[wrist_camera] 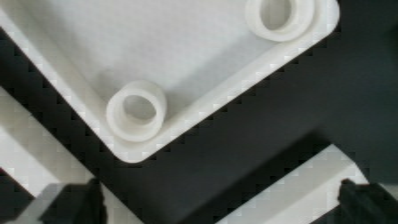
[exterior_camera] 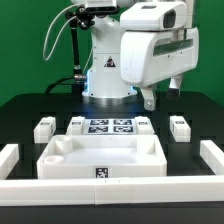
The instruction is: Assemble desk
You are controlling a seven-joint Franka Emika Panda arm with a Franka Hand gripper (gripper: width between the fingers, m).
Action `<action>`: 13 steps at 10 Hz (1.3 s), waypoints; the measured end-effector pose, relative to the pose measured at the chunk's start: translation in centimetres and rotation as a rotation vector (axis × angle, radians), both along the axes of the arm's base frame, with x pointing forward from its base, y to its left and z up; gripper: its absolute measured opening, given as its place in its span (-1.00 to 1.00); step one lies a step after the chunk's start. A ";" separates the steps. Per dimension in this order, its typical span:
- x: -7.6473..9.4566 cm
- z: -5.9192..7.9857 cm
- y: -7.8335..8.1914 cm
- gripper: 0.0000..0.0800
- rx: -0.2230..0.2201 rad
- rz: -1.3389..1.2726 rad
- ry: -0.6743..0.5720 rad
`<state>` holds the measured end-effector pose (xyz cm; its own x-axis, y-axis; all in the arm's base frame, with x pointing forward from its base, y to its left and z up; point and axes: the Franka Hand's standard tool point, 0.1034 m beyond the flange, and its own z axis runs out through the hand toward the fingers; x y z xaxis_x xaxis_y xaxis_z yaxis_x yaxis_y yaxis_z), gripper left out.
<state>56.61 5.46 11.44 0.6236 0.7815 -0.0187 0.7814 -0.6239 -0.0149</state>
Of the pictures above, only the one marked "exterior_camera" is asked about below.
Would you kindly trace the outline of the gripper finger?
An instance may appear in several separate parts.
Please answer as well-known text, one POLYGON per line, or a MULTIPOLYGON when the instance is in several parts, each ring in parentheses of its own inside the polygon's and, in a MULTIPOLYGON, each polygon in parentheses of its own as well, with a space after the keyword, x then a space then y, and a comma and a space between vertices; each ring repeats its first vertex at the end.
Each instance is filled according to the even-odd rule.
POLYGON ((179 74, 170 79, 170 84, 167 92, 169 99, 175 99, 180 96, 180 88, 182 84, 182 75, 179 74))
POLYGON ((156 96, 153 86, 141 88, 141 93, 144 99, 144 108, 148 111, 153 111, 156 108, 156 96))

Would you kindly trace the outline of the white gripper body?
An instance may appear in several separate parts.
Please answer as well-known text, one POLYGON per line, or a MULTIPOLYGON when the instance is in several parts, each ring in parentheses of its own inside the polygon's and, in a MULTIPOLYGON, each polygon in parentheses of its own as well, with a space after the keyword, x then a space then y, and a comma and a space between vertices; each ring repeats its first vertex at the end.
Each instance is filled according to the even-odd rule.
POLYGON ((198 63, 199 33, 188 29, 184 40, 174 32, 126 32, 121 40, 120 70, 123 81, 144 88, 194 69, 198 63))

